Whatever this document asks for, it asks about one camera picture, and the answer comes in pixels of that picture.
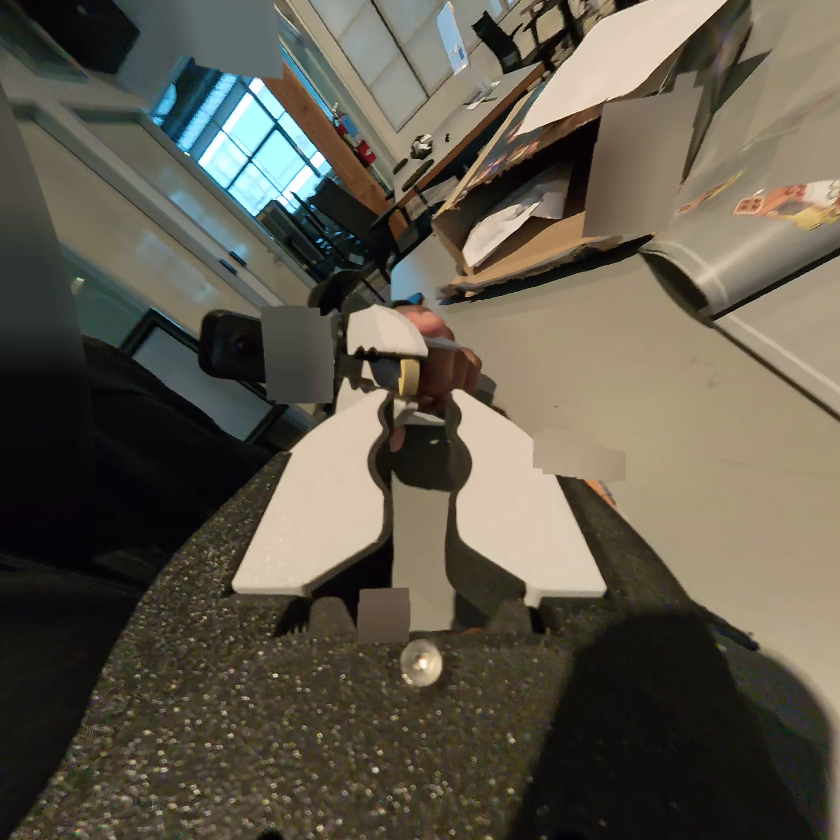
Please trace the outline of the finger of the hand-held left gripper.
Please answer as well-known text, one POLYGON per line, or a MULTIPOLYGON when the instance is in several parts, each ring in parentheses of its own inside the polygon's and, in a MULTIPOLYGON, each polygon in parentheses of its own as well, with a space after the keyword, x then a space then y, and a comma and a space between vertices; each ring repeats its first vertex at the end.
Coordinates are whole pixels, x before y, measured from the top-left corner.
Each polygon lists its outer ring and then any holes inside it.
POLYGON ((355 358, 383 356, 420 361, 428 355, 418 328, 396 310, 379 305, 351 313, 344 340, 346 353, 355 358))
POLYGON ((441 427, 445 425, 443 416, 420 406, 417 401, 394 399, 392 406, 394 428, 404 426, 441 427))

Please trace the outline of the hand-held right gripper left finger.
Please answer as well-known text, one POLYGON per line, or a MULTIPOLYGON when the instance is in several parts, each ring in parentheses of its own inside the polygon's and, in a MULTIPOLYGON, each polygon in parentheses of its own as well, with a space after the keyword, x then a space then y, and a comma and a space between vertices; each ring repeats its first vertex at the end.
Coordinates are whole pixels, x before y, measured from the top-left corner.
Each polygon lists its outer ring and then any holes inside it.
POLYGON ((390 490, 376 456, 392 396, 364 393, 290 451, 233 578, 238 595, 310 595, 392 535, 390 490))

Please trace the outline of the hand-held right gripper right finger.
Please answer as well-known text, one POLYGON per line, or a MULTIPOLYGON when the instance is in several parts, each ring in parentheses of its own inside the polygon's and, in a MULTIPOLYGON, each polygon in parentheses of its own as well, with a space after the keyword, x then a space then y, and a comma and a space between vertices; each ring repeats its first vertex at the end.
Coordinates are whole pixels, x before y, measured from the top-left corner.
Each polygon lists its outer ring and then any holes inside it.
POLYGON ((476 608, 600 599, 606 583, 532 438, 462 390, 448 404, 448 580, 476 608))

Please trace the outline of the person's left hand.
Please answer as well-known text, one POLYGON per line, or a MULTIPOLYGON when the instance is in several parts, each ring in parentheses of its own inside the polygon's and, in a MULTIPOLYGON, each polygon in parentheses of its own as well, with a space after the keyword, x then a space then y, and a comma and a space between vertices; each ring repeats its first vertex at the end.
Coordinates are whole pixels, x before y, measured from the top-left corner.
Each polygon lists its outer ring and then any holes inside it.
MULTIPOLYGON (((394 307, 425 337, 455 341, 446 322, 425 306, 403 305, 394 307)), ((432 348, 420 363, 420 376, 416 401, 421 413, 442 415, 453 390, 474 394, 481 372, 481 360, 465 346, 459 350, 432 348)))

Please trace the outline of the black office chair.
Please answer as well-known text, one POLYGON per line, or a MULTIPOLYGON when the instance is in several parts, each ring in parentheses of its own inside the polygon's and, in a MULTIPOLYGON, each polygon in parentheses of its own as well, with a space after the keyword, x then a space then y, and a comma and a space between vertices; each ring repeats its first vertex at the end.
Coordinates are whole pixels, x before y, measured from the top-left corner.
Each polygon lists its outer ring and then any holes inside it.
POLYGON ((503 74, 507 75, 525 66, 515 38, 505 32, 489 12, 483 12, 471 27, 480 42, 497 59, 503 74))
POLYGON ((401 241, 410 232, 412 222, 405 208, 393 205, 377 215, 328 178, 321 181, 310 197, 296 198, 301 205, 318 211, 357 239, 383 278, 391 281, 391 259, 404 256, 401 241))

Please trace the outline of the open cardboard box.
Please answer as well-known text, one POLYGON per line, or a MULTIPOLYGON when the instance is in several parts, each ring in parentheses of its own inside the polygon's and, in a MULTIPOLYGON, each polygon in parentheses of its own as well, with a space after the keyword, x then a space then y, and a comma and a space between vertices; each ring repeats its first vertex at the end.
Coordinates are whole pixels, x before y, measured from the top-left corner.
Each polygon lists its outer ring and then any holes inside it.
POLYGON ((535 89, 513 106, 434 216, 434 233, 456 266, 453 277, 437 286, 440 301, 473 297, 635 240, 628 234, 584 236, 585 200, 603 105, 518 135, 540 92, 535 89), (557 170, 571 174, 563 219, 530 219, 481 266, 468 268, 462 250, 474 224, 532 179, 557 170))

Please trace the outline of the crumpled white paper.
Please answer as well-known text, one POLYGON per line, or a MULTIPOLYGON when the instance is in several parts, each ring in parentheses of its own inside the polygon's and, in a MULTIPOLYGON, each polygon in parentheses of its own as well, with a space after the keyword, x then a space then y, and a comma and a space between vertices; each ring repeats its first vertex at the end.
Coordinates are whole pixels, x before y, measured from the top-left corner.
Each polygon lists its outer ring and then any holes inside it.
POLYGON ((500 202, 469 231, 462 254, 468 268, 481 266, 530 219, 557 222, 564 218, 571 171, 539 175, 500 202))

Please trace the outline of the long wooden table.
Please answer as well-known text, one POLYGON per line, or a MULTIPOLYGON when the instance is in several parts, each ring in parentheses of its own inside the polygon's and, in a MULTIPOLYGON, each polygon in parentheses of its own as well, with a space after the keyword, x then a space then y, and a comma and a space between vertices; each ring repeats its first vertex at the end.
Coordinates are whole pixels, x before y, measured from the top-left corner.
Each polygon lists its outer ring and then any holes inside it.
POLYGON ((406 182, 418 171, 414 187, 420 189, 430 182, 454 161, 472 142, 476 140, 501 114, 512 108, 516 102, 537 85, 546 69, 543 63, 526 66, 503 76, 490 97, 475 108, 469 110, 459 100, 458 108, 435 129, 417 129, 401 141, 395 156, 398 161, 407 159, 406 165, 392 177, 393 202, 405 205, 412 197, 411 192, 403 189, 406 182), (430 133, 433 137, 433 151, 425 161, 416 161, 410 157, 411 145, 418 134, 430 133))

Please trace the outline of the white standing sign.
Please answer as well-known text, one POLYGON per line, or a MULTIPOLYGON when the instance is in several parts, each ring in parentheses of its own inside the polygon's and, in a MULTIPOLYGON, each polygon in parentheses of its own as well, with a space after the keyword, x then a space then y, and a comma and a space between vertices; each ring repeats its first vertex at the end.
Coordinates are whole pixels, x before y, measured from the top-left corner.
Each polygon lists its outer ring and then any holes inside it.
POLYGON ((469 51, 457 23, 455 8, 447 1, 436 17, 436 26, 441 38, 448 63, 454 76, 469 68, 469 51))

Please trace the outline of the black monitor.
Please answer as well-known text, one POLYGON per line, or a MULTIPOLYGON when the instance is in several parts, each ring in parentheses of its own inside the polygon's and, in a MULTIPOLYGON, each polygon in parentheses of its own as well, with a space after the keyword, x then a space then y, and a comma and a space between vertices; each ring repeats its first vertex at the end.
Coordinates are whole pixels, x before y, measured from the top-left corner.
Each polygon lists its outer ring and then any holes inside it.
POLYGON ((26 14, 84 68, 116 75, 140 36, 113 1, 27 1, 26 14))

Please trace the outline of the white paper sheet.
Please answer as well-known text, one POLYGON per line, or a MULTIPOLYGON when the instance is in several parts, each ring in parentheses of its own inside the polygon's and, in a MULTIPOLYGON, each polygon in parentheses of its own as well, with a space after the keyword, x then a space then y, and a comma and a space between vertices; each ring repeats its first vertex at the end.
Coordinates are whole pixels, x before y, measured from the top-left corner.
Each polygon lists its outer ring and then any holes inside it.
POLYGON ((631 93, 723 4, 647 1, 599 21, 548 81, 518 135, 631 93))

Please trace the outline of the grey plastic bin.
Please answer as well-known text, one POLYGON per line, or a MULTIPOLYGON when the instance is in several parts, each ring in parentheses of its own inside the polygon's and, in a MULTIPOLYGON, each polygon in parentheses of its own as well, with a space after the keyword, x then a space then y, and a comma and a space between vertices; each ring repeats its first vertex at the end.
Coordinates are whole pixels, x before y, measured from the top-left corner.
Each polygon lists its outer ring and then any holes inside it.
POLYGON ((739 62, 679 189, 640 249, 704 317, 838 249, 838 33, 739 62))

